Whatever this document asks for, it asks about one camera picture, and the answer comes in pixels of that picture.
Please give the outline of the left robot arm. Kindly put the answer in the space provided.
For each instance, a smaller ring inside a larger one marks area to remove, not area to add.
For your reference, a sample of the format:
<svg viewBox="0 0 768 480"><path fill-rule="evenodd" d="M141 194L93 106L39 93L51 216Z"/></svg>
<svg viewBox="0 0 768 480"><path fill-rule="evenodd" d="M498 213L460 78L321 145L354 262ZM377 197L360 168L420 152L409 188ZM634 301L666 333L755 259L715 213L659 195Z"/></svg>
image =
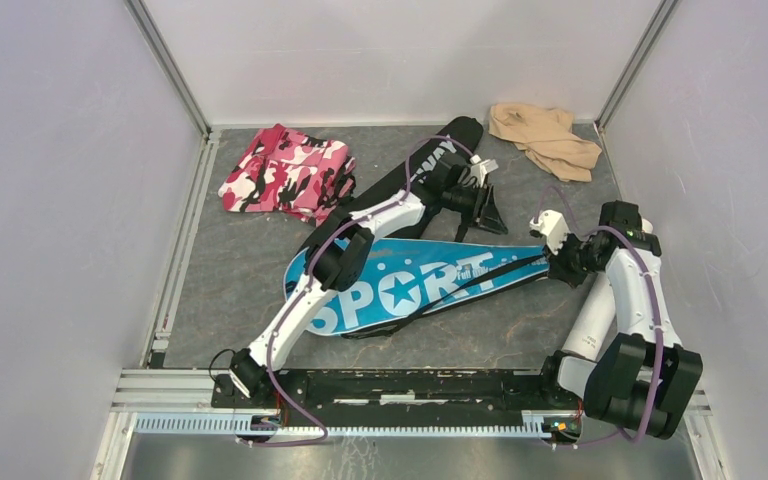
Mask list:
<svg viewBox="0 0 768 480"><path fill-rule="evenodd" d="M365 209L339 207L314 231L295 289L264 331L230 362L230 380L248 406L262 407L272 399L277 386L270 375L283 366L314 315L358 280L376 240L419 224L429 206L459 212L462 230L481 223L486 211L491 220L500 219L488 183L498 168L495 160L473 155L467 164L451 164L441 158L418 184L411 181L408 163L404 168L404 186L392 196Z"/></svg>

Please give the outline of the blue Sport racket cover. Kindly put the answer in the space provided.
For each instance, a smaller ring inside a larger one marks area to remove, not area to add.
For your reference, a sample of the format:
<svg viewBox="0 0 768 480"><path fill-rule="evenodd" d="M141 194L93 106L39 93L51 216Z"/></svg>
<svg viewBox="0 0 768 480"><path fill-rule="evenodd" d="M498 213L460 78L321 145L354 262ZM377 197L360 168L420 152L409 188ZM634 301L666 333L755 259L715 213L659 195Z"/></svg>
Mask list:
<svg viewBox="0 0 768 480"><path fill-rule="evenodd" d="M359 279L321 308L308 331L360 338L543 279L540 246L422 239L376 241Z"/></svg>

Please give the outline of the black Crossway racket cover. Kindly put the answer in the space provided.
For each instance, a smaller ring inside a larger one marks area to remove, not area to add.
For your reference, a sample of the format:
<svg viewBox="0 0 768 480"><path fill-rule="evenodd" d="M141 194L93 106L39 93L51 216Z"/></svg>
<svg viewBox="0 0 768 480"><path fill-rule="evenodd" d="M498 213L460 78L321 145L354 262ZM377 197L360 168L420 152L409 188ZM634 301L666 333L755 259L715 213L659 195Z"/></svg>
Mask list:
<svg viewBox="0 0 768 480"><path fill-rule="evenodd" d="M469 166L469 159L479 146L483 134L484 127L475 118L460 116L452 120L440 130L435 138L428 140L410 156L411 186L413 188L421 187L425 174L430 172L440 158L446 154L451 153L458 156L461 164ZM405 184L405 167L403 163L400 163L362 194L343 201L341 206L347 211L371 208L398 193ZM440 196L429 198L419 223L398 230L390 236L397 239L421 238L432 219L445 209L440 204L440 198ZM461 242L470 228L474 228L473 216L466 216L458 227L455 240Z"/></svg>

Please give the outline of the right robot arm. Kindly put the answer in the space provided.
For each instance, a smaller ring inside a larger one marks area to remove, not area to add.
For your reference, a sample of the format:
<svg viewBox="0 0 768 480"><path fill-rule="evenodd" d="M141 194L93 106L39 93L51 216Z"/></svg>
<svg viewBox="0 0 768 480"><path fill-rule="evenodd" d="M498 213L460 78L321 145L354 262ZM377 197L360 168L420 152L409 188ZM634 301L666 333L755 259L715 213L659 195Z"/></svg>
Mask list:
<svg viewBox="0 0 768 480"><path fill-rule="evenodd" d="M578 237L571 220L541 210L530 222L544 239L548 276L571 287L596 280L561 349L547 357L540 400L617 428L630 441L675 433L703 373L670 320L661 284L662 248L636 204L602 205L597 226Z"/></svg>

